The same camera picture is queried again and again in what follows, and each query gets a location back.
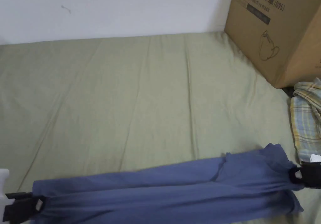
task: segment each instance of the dark label strip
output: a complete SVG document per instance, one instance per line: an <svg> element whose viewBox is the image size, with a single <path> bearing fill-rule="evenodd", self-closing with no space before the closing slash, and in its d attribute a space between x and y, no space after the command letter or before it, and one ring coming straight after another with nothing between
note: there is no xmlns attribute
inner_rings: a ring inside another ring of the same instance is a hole
<svg viewBox="0 0 321 224"><path fill-rule="evenodd" d="M251 13L253 13L259 20L264 22L266 25L269 25L271 19L268 16L266 16L263 12L257 10L252 5L250 5L249 3L246 6L246 9L249 10Z"/></svg>

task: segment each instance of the sage green fabric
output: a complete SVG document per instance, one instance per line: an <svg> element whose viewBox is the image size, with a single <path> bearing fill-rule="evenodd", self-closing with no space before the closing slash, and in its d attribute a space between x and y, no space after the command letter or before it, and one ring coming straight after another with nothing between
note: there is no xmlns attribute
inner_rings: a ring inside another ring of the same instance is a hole
<svg viewBox="0 0 321 224"><path fill-rule="evenodd" d="M0 46L0 167L11 171L5 191L268 143L296 161L288 101L225 33ZM298 223L314 223L319 190L297 196L305 209Z"/></svg>

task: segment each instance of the plaid cloth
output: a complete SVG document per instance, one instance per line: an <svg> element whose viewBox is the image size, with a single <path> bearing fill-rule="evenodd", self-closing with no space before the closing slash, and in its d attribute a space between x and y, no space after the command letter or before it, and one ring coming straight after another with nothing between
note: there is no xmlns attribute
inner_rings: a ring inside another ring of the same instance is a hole
<svg viewBox="0 0 321 224"><path fill-rule="evenodd" d="M291 100L291 122L300 161L321 155L321 81L299 82Z"/></svg>

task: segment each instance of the white wall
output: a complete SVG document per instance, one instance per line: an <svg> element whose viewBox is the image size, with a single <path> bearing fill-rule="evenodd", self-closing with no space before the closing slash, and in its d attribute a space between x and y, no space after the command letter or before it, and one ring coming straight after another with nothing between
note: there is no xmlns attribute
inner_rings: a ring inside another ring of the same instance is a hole
<svg viewBox="0 0 321 224"><path fill-rule="evenodd" d="M0 0L0 44L221 31L229 3L230 0Z"/></svg>

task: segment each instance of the blue cloth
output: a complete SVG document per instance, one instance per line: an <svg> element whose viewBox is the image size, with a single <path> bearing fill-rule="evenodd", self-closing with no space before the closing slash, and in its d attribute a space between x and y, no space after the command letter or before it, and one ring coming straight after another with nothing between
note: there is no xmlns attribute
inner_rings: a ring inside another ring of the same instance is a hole
<svg viewBox="0 0 321 224"><path fill-rule="evenodd" d="M303 211L281 145L137 172L41 180L33 224L230 223Z"/></svg>

